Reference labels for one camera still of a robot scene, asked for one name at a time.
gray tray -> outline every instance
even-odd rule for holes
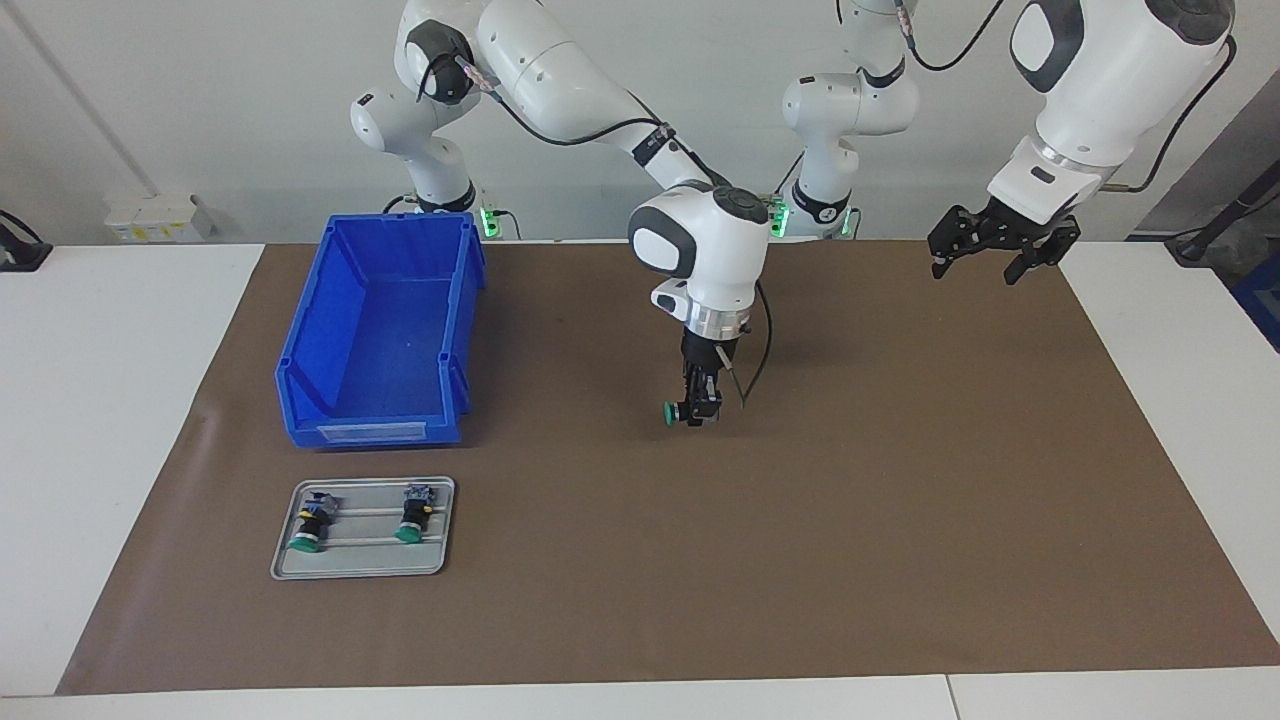
[[[393,537],[404,509],[404,489],[425,484],[435,488],[435,511],[421,544]],[[297,532],[298,509],[311,492],[338,498],[338,512],[321,542],[321,552],[308,555],[288,547]],[[271,561],[276,580],[333,578],[389,578],[434,575],[444,568],[444,552],[453,520],[456,486],[451,478],[399,478],[367,480],[307,480],[293,489],[280,541]]]

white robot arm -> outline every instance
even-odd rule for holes
[[[1106,190],[1138,140],[1204,83],[1224,45],[1234,54],[1234,0],[1029,3],[1010,47],[1044,110],[992,179],[987,208],[955,206],[931,233],[934,277],[988,249],[1019,252],[1009,284],[1056,265],[1080,234],[1071,210]]]
[[[539,0],[410,0],[394,63],[412,96],[371,91],[353,105],[353,126],[370,146],[408,163],[419,197],[430,201],[424,209],[466,210],[474,201],[457,147],[431,133],[481,94],[545,142],[627,152],[666,190],[632,214],[628,237],[636,258],[669,278],[653,302],[685,325],[685,400],[669,405],[668,420],[716,420],[724,397],[718,374],[732,369],[764,268],[764,202],[708,168]]]
[[[915,0],[906,5],[914,10]],[[785,190],[790,236],[833,236],[858,173],[851,138],[902,132],[920,106],[895,0],[840,0],[838,8],[856,72],[803,77],[783,97],[787,126],[804,141],[800,177]]]

green light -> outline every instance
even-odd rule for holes
[[[773,199],[773,237],[787,236],[787,220],[791,219],[791,206],[782,197]]]
[[[502,234],[502,227],[498,224],[497,215],[493,210],[488,208],[480,208],[480,224],[484,225],[484,236],[486,240],[493,240]]]

brown surface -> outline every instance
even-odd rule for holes
[[[694,432],[626,247],[494,247],[466,446],[334,455],[271,379],[311,252],[264,255],[61,693],[1280,664],[1056,272],[776,247],[769,373]],[[443,574],[270,579],[300,480],[411,474],[458,480]]]

